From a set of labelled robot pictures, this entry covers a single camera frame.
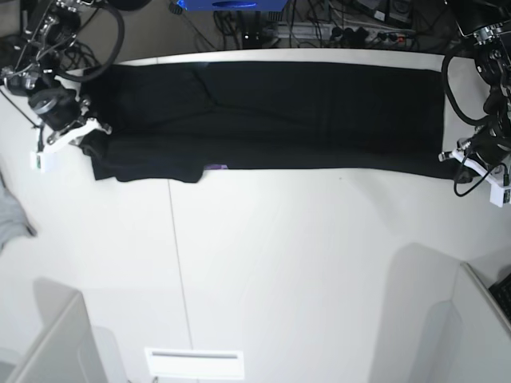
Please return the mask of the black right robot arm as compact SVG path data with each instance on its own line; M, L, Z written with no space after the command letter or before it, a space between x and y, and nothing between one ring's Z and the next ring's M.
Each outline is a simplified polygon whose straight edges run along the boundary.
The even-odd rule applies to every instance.
M61 61L84 28L83 7L110 14L117 24L117 39L104 64L90 73L73 75L62 68ZM26 98L39 119L33 125L37 137L34 163L67 145L80 145L91 132L112 132L93 111L90 99L62 82L83 85L98 78L113 65L124 39L124 19L108 1L40 1L36 5L17 43L7 46L1 60L1 94Z

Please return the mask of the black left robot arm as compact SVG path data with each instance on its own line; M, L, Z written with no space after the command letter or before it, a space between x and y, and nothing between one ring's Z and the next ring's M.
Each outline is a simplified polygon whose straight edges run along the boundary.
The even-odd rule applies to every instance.
M454 184L460 183L464 171L476 172L481 181L507 192L510 189L510 25L509 1L447 1L458 25L462 41L451 48L442 61L444 93L460 120L474 127L474 134L458 141L451 152L442 152L441 162L460 163ZM484 116L472 118L460 108L449 83L452 59L471 49L475 68L489 86L483 104Z

